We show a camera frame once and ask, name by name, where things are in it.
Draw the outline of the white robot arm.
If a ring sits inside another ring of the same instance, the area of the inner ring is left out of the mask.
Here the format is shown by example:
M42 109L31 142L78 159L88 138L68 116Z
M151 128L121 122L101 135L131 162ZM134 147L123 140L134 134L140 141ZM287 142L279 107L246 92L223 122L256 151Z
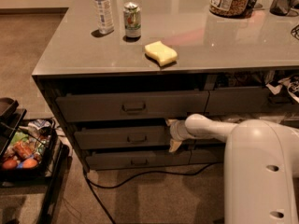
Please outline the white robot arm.
M224 224L298 224L293 180L299 174L299 130L263 119L220 122L193 114L169 119L170 150L187 139L225 144Z

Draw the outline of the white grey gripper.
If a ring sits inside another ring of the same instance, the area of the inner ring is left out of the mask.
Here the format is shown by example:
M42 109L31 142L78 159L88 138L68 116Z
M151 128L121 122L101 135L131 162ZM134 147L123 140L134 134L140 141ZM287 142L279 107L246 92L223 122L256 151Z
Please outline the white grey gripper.
M170 153L175 153L179 149L182 144L181 141L195 138L187 131L184 120L166 119L165 123L170 127L170 134L173 138L170 140Z

